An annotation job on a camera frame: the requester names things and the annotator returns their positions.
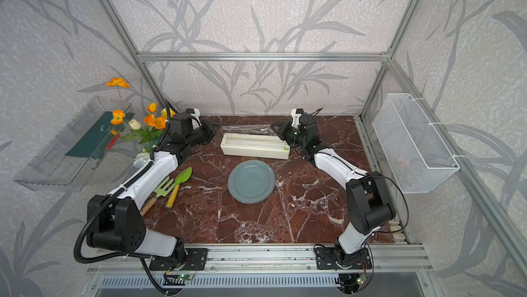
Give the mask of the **white plastic wrap dispenser box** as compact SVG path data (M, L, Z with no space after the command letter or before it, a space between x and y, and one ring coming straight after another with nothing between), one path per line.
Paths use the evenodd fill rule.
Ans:
M286 160L290 147L277 136L225 133L220 147L225 155Z

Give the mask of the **grey-green round plate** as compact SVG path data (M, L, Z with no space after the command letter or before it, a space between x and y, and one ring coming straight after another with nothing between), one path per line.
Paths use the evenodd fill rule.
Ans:
M229 175L228 190L238 202L246 205L260 203L274 191L276 176L263 161L250 160L237 165Z

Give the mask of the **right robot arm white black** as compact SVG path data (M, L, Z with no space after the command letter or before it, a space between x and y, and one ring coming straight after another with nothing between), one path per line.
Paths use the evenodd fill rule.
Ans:
M273 123L270 128L289 146L299 148L306 161L330 175L346 191L349 224L334 247L335 257L343 266L396 216L385 177L352 165L322 142L316 116L303 109L293 110L291 120Z

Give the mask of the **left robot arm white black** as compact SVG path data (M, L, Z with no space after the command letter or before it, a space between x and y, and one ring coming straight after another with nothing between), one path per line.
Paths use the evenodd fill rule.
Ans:
M170 118L150 159L126 182L87 205L87 221L74 245L74 259L92 264L121 256L165 258L176 265L187 261L182 239L146 227L140 211L146 199L185 161L197 145L206 146L219 124L196 121L191 113Z

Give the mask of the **flower bouquet in glass vase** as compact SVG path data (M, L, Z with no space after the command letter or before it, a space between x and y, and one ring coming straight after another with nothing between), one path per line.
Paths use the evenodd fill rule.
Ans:
M153 159L151 153L160 145L162 135L167 128L166 109L163 109L157 117L157 104L153 102L147 106L146 113L147 116L143 121L138 121L122 109L116 109L112 112L110 121L111 134L114 135L115 140L137 142L141 147L141 152L135 157L133 163L136 168L141 168L148 160Z

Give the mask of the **red pen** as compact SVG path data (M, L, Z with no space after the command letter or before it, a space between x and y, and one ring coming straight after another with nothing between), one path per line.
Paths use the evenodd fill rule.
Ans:
M113 132L113 135L114 135L114 137L108 143L108 145L106 147L106 151L109 151L115 145L115 143L118 141L118 139L120 137L120 134L118 132Z

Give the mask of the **dark green notebook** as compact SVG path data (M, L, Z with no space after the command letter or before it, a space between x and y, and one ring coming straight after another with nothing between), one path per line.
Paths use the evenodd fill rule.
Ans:
M70 151L66 153L68 157L78 157L87 159L103 159L108 145L114 140L115 134L122 133L125 128L123 125L113 125L112 111L105 111L92 127L81 137Z

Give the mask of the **left green circuit board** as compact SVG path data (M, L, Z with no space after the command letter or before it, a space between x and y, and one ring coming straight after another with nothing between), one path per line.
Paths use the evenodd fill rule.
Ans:
M195 274L166 272L163 277L170 284L182 285L184 281L192 281Z

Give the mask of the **right small circuit board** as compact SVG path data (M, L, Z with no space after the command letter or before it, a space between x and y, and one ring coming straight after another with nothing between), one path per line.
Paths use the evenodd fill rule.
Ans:
M368 276L366 274L359 275L359 277L355 280L355 282L361 286L365 284L368 281Z

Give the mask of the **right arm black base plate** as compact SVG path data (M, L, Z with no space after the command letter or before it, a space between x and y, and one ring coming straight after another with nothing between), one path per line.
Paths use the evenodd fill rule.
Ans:
M373 268L368 248L362 248L353 254L346 254L335 247L316 244L313 248L318 270L361 270Z

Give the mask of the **clear acrylic wall shelf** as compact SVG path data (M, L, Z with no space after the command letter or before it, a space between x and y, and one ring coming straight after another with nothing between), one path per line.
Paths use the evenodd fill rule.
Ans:
M118 102L101 97L92 98L81 112L15 176L14 182L32 191L81 191L102 159L68 157L66 153L79 142L105 111L113 112L116 109L134 115L134 108L130 102Z

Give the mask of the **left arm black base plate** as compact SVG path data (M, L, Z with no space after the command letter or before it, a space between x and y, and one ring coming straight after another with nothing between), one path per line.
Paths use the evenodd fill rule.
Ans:
M149 265L151 271L189 270L203 271L208 255L207 248L186 248L177 251L174 257L154 256Z

